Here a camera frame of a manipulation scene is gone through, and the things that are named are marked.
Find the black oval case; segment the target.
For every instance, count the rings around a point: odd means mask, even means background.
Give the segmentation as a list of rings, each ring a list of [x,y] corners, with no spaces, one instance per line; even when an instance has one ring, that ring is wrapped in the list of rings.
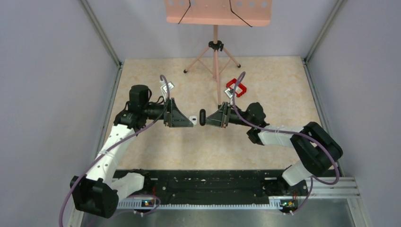
[[[200,112],[199,112],[199,124],[201,126],[204,126],[206,124],[206,110],[205,109],[200,109]]]

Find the white earbud charging case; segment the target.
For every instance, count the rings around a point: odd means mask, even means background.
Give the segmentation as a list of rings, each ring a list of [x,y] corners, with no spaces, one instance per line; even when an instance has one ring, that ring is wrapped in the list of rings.
[[[196,115],[191,115],[191,116],[189,117],[189,120],[191,121],[191,123],[192,123],[193,125],[197,125],[197,124],[198,124],[198,117],[197,117]]]

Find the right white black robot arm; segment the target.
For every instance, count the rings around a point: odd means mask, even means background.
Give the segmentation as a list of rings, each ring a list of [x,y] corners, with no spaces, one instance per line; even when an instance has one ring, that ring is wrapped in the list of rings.
[[[248,139],[258,145],[278,145],[293,148],[299,161],[284,170],[277,182],[278,191],[290,195],[296,184],[309,177],[316,178],[334,167],[336,184],[340,173],[336,166],[343,155],[340,145],[316,122],[309,122],[303,127],[279,127],[265,121],[265,113],[260,103],[251,103],[245,111],[235,105],[224,102],[218,110],[207,116],[200,110],[199,123],[225,128],[229,124],[249,126]]]

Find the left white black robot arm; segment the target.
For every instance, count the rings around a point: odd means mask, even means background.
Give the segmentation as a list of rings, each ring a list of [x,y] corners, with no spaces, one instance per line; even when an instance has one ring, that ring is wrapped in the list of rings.
[[[193,122],[177,107],[170,97],[172,82],[161,86],[162,96],[151,102],[151,90],[146,85],[134,85],[129,100],[113,122],[110,134],[95,161],[82,176],[70,182],[71,195],[77,210],[110,218],[119,202],[133,193],[147,195],[152,183],[144,173],[133,172],[113,181],[114,173],[130,143],[157,121],[169,128],[193,127]]]

